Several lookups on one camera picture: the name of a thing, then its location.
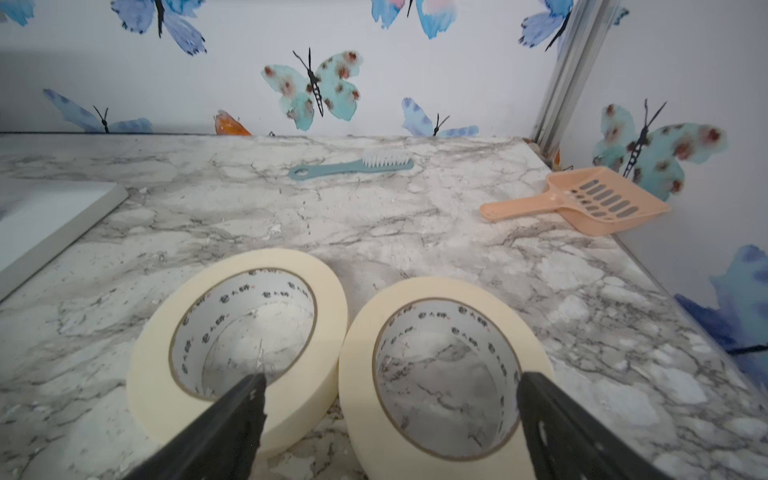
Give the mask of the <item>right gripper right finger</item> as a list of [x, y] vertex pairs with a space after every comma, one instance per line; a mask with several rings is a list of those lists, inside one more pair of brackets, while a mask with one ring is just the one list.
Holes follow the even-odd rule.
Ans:
[[517, 404], [538, 479], [663, 480], [669, 477], [542, 373], [522, 375]]

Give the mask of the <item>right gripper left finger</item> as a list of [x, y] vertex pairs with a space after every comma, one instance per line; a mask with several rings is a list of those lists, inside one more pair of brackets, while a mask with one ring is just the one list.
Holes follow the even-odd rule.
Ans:
[[263, 374], [246, 376], [127, 477], [248, 479], [267, 419], [266, 386]]

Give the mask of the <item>masking tape roll one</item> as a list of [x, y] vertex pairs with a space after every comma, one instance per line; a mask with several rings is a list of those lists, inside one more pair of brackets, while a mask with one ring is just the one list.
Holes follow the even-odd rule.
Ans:
[[259, 457], [307, 435], [338, 393], [349, 327], [335, 273], [295, 250], [235, 255], [197, 273], [155, 311], [134, 345], [128, 404], [167, 444], [243, 377], [266, 376]]

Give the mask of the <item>masking tape roll three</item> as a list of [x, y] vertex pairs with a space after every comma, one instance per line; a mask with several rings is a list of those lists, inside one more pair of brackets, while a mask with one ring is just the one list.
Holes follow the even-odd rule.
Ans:
[[[384, 356], [423, 328], [450, 334], [488, 367], [501, 419], [487, 452], [440, 455], [408, 438], [386, 411], [376, 371]], [[340, 404], [359, 463], [371, 479], [534, 478], [516, 400], [528, 372], [555, 377], [542, 343], [516, 311], [491, 293], [437, 277], [411, 278], [380, 291], [352, 322], [339, 363]]]

